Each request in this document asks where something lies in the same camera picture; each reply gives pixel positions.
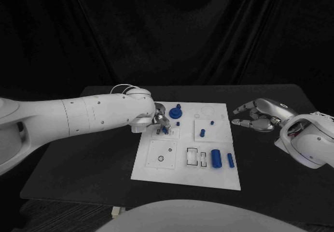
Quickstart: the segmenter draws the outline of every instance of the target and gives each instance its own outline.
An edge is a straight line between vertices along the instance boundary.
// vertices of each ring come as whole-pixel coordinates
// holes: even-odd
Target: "black table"
[[[298,113],[316,108],[295,85],[143,87],[156,101],[226,103],[234,109],[257,98],[285,103]],[[82,96],[107,94],[88,87]],[[231,125],[242,191],[131,180],[141,134],[130,126],[51,143],[20,196],[29,199],[137,207],[193,199],[238,206],[281,220],[334,225],[334,168],[303,166],[275,145],[271,133]]]

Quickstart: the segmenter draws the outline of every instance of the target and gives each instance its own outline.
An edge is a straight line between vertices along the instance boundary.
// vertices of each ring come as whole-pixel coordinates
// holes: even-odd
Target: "white board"
[[[143,133],[131,179],[241,190],[226,104],[159,103],[166,106],[172,131],[167,135],[163,132],[157,135],[160,125],[153,125]],[[183,116],[173,119],[169,111],[177,104],[182,105]],[[202,128],[206,130],[205,137],[200,137]],[[187,153],[187,148],[196,148],[198,165],[187,165],[189,155],[195,156]],[[221,150],[222,168],[212,166],[213,149]],[[234,168],[229,166],[228,153],[232,153]]]

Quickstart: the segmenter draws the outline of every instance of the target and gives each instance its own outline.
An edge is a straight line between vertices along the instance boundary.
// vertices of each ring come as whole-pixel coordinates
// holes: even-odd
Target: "floor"
[[[20,214],[28,223],[12,232],[94,232],[111,221],[113,206],[29,200]],[[334,232],[334,227],[287,222],[308,232]]]

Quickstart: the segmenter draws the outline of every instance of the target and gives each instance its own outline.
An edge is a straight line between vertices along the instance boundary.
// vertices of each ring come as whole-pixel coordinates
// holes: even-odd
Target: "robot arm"
[[[146,89],[127,94],[103,94],[54,101],[13,101],[0,98],[0,175],[54,140],[126,125],[134,133],[164,124],[164,106]]]
[[[261,132],[271,132],[280,126],[275,145],[310,168],[320,168],[326,163],[334,167],[334,117],[320,112],[298,115],[287,105],[270,99],[251,101],[234,113],[248,109],[254,121],[235,119],[235,125]]]

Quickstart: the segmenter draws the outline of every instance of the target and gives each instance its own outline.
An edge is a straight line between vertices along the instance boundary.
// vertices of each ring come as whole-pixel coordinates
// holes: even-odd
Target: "blue object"
[[[180,104],[177,104],[176,108],[173,108],[170,111],[169,111],[169,115],[172,118],[174,119],[179,119],[183,115],[183,111],[182,111],[182,106]]]
[[[221,151],[218,149],[210,151],[212,156],[212,166],[213,168],[222,168],[222,157],[221,157]]]
[[[228,153],[228,159],[229,159],[229,167],[234,168],[235,163],[234,163],[232,153]]]
[[[206,130],[205,130],[205,129],[202,129],[202,130],[200,130],[200,137],[203,137],[203,136],[205,136],[205,133],[206,133]]]
[[[167,129],[166,129],[166,127],[163,127],[163,132],[164,132],[164,134],[167,133]]]

